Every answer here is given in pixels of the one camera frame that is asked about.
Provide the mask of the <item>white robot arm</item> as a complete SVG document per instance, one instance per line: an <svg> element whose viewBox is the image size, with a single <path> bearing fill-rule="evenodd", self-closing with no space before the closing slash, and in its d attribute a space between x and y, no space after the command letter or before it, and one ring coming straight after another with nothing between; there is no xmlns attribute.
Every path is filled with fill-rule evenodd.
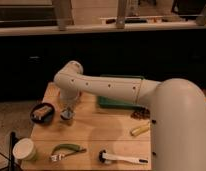
<svg viewBox="0 0 206 171"><path fill-rule="evenodd" d="M206 171L206 97L195 83L87 76L77 61L66 63L54 83L69 103L84 91L148 108L152 171Z"/></svg>

